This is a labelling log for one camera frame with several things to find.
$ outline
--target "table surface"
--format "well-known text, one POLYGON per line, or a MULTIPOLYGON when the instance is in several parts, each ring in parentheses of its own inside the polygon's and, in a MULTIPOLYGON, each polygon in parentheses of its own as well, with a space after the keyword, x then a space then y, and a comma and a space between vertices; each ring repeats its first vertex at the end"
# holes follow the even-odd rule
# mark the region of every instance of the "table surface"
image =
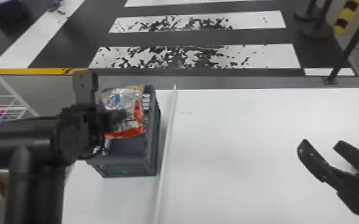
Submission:
MULTIPOLYGON (((167 124, 170 92, 158 93, 167 124)), ((161 178, 102 179, 77 163, 63 223, 359 223, 298 160, 307 138, 332 165, 332 147, 359 148, 359 89, 178 91, 161 178)))

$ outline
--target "cable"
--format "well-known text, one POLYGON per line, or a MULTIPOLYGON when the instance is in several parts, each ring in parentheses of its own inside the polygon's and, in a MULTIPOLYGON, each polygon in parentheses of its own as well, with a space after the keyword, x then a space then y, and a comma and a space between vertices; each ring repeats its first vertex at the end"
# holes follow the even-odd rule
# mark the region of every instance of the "cable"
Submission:
POLYGON ((103 152, 103 150, 105 150, 104 147, 103 147, 103 148, 100 148, 99 150, 97 150, 96 152, 94 152, 94 153, 92 153, 92 154, 90 154, 90 155, 80 155, 80 156, 78 157, 78 160, 90 160, 91 158, 94 158, 94 157, 96 157, 97 155, 100 155, 100 154, 103 152))

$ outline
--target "black floor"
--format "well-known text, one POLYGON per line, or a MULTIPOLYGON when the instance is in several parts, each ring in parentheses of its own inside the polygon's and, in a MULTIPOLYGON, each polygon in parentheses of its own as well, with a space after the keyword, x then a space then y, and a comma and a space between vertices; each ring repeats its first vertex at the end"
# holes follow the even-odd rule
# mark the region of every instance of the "black floor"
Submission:
POLYGON ((13 44, 47 9, 48 1, 22 0, 25 15, 0 24, 0 55, 13 44))
MULTIPOLYGON (((109 69, 109 74, 163 76, 304 76, 303 68, 333 67, 341 56, 335 38, 313 41, 301 35, 304 24, 293 10, 307 0, 222 2, 124 8, 126 0, 89 0, 69 18, 30 67, 88 67, 101 46, 231 45, 292 43, 301 69, 109 69), (280 10, 287 28, 209 30, 160 33, 110 33, 116 17, 168 14, 226 13, 280 10)), ((15 37, 0 32, 0 54, 15 37)))

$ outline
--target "robotic arm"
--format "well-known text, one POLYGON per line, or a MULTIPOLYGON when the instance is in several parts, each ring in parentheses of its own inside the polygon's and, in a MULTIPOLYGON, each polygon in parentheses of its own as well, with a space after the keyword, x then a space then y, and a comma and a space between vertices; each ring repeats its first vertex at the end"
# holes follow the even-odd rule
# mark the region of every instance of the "robotic arm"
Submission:
POLYGON ((354 214, 359 215, 359 149, 339 141, 334 150, 356 168, 351 174, 331 166, 307 141, 298 147, 298 157, 305 167, 321 182, 328 183, 337 191, 338 197, 354 214))
POLYGON ((77 104, 57 116, 0 123, 0 169, 10 171, 6 224, 61 223, 67 168, 104 142, 97 80, 75 74, 77 104))

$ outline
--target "white floor stripe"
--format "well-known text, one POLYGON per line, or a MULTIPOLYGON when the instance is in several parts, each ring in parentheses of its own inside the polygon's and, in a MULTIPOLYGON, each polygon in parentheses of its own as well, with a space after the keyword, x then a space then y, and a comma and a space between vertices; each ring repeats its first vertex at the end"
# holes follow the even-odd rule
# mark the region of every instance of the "white floor stripe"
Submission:
POLYGON ((65 0, 58 11, 45 12, 0 56, 0 69, 27 68, 84 1, 65 0))
POLYGON ((267 0, 128 0, 125 7, 139 7, 151 5, 182 5, 207 2, 242 2, 242 1, 267 1, 267 0))
POLYGON ((281 11, 119 17, 110 33, 286 28, 281 11))
POLYGON ((293 69, 293 45, 111 46, 97 51, 89 68, 113 69, 293 69))
MULTIPOLYGON (((320 69, 304 69, 307 76, 329 76, 333 69, 320 68, 320 69)), ((355 76, 353 69, 344 68, 338 73, 338 76, 355 76)))

